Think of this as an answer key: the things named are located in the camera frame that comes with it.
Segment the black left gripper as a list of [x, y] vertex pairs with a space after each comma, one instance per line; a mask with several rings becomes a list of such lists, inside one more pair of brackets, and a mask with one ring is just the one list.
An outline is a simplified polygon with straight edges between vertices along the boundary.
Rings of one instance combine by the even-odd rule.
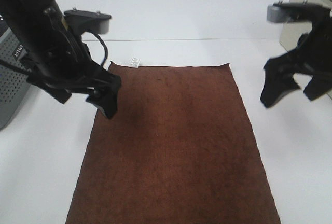
[[[101, 34], [88, 33], [104, 45]], [[81, 36], [72, 31], [64, 13], [57, 8], [45, 8], [25, 20], [22, 44], [27, 54], [22, 58], [22, 65], [30, 70], [27, 82], [61, 104], [73, 92], [89, 94], [86, 102], [111, 119], [118, 109], [121, 78], [109, 76], [103, 64], [93, 61]]]

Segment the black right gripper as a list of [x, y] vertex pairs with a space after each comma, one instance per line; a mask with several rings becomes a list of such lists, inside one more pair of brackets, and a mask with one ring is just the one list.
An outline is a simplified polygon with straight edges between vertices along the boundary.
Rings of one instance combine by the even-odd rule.
[[301, 89], [293, 76], [296, 64], [311, 77], [303, 93], [314, 101], [331, 91], [331, 9], [318, 4], [300, 4], [294, 22], [310, 22], [311, 31], [302, 34], [295, 52], [270, 58], [264, 65], [265, 81], [260, 101], [271, 108], [283, 97]]

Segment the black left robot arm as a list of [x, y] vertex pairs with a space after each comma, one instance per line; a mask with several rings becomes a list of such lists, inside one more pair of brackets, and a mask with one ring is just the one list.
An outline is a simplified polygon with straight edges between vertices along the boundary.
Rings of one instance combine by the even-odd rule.
[[106, 118], [117, 112], [118, 75], [93, 61], [83, 33], [96, 38], [109, 30], [111, 16], [82, 10], [61, 11], [56, 0], [1, 0], [1, 15], [26, 50], [22, 67], [1, 65], [27, 76], [27, 82], [65, 103], [85, 94]]

